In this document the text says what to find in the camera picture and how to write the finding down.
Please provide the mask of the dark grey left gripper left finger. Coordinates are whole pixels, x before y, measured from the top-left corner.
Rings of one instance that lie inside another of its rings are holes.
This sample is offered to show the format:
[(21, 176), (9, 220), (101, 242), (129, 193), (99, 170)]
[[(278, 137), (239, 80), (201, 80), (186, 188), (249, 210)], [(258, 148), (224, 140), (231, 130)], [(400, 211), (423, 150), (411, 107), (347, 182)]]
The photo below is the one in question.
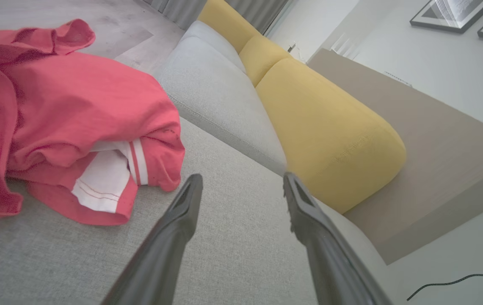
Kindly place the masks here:
[(103, 299), (104, 305), (171, 305), (199, 216), (203, 178), (187, 178)]

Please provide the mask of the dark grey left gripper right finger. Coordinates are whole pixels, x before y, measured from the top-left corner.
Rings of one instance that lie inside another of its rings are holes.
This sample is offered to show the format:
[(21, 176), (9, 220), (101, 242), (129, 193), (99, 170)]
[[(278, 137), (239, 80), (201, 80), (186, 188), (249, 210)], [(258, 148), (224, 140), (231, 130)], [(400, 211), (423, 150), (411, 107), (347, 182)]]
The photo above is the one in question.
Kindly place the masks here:
[(338, 227), (293, 173), (283, 177), (290, 229), (307, 252), (320, 305), (390, 305), (392, 300)]

